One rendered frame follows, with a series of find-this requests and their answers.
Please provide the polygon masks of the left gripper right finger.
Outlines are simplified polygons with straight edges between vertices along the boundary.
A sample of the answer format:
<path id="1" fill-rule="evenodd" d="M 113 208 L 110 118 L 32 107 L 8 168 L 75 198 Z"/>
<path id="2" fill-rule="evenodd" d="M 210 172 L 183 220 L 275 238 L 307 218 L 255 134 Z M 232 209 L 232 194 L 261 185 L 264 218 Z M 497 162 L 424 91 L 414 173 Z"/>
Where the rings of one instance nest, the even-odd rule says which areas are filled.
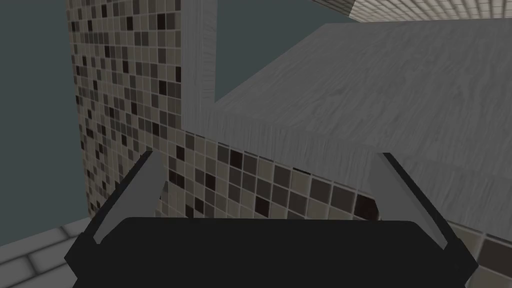
<path id="1" fill-rule="evenodd" d="M 443 250 L 462 242 L 391 153 L 373 156 L 368 184 L 383 220 L 414 223 Z"/>

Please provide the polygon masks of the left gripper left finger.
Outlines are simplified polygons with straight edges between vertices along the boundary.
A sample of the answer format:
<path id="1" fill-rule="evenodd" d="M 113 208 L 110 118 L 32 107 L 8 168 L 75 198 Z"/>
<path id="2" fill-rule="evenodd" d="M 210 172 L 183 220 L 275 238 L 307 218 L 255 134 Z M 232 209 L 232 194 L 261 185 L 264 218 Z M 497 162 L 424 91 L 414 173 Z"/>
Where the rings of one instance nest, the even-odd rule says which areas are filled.
<path id="1" fill-rule="evenodd" d="M 166 168 L 162 153 L 144 152 L 83 233 L 100 244 L 123 220 L 153 217 L 165 182 Z"/>

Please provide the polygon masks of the grey wooden cabinet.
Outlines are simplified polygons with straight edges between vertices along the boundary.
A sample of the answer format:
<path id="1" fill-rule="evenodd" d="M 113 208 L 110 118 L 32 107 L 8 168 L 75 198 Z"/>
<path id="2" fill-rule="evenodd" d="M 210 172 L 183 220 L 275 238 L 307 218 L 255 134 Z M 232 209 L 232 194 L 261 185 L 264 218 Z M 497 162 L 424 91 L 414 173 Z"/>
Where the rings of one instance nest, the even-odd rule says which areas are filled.
<path id="1" fill-rule="evenodd" d="M 325 24 L 215 100 L 217 5 L 181 2 L 185 130 L 378 198 L 389 152 L 447 220 L 512 241 L 512 18 Z"/>

